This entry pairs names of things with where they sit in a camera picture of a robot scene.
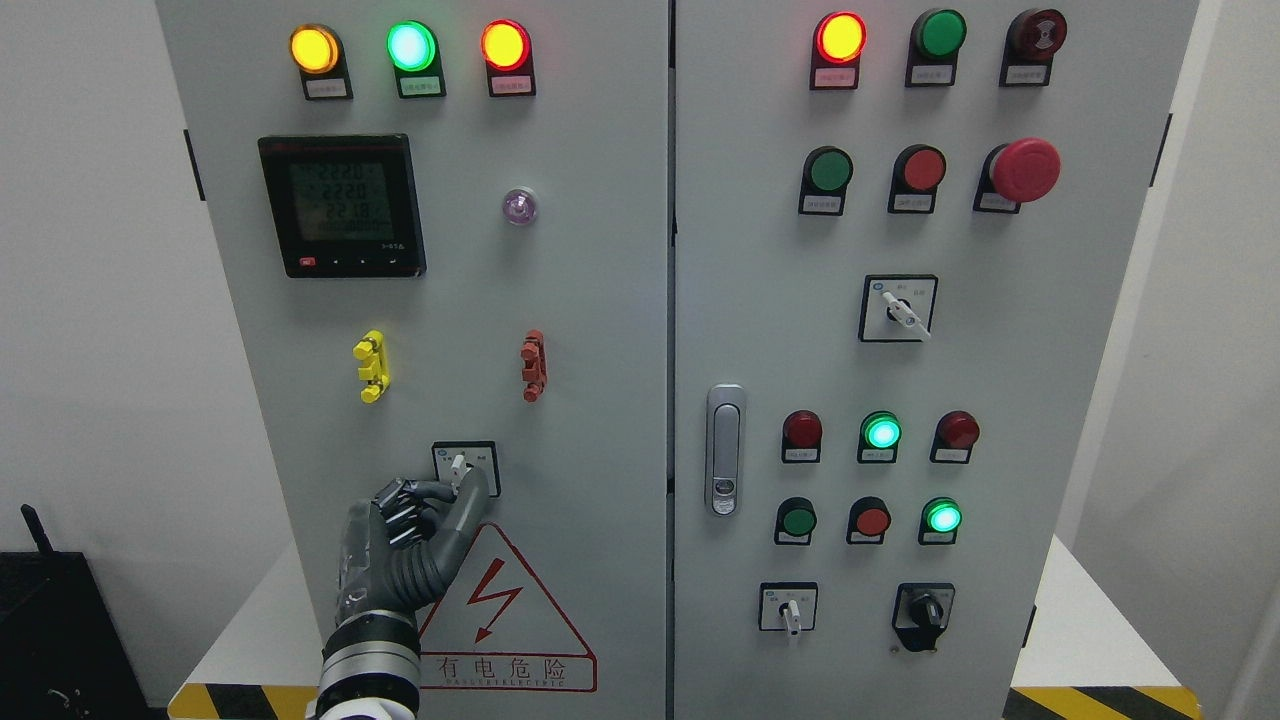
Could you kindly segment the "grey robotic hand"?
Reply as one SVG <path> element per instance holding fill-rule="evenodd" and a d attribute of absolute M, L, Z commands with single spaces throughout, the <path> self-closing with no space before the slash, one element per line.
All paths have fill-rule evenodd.
<path fill-rule="evenodd" d="M 335 624 L 374 610 L 413 616 L 442 600 L 472 547 L 490 477 L 462 462 L 449 480 L 396 478 L 348 509 Z"/>

